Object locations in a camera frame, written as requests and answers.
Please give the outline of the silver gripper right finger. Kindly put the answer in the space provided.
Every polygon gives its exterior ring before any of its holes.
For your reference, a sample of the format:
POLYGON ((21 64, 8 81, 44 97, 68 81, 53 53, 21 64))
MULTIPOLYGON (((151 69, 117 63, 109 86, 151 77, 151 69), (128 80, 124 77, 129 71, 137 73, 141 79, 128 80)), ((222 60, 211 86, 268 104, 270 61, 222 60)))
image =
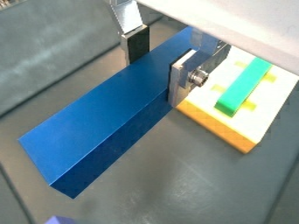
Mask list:
POLYGON ((194 88, 202 87, 211 72, 230 54, 231 45, 204 33, 191 29, 191 49, 171 64, 168 102, 175 108, 194 88))

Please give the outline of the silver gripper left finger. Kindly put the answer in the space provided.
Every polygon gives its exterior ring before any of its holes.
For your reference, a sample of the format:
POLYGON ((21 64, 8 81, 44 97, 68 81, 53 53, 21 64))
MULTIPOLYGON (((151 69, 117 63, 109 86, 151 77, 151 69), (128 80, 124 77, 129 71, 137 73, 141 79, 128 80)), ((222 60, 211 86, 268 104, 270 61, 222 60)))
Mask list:
POLYGON ((104 0, 116 24, 125 63, 132 64, 150 52, 150 27, 143 23, 136 0, 104 0))

